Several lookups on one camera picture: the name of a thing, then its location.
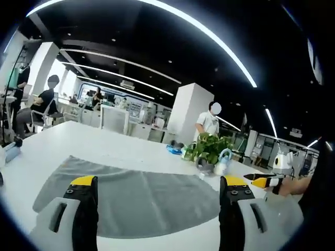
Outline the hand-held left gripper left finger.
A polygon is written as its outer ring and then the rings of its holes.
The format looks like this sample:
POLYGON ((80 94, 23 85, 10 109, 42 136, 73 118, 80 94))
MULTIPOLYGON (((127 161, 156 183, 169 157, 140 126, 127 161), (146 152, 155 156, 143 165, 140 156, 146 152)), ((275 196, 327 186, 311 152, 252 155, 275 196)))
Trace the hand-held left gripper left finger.
POLYGON ((97 250, 98 178, 74 179, 37 215, 29 238, 37 250, 97 250))

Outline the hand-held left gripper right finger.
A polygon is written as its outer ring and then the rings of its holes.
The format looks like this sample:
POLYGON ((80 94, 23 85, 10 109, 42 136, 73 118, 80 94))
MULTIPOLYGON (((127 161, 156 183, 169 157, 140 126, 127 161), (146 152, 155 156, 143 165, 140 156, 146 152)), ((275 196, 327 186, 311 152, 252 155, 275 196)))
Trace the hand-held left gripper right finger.
POLYGON ((220 179, 219 250, 280 250, 303 222, 292 197, 256 198, 240 178, 220 179))

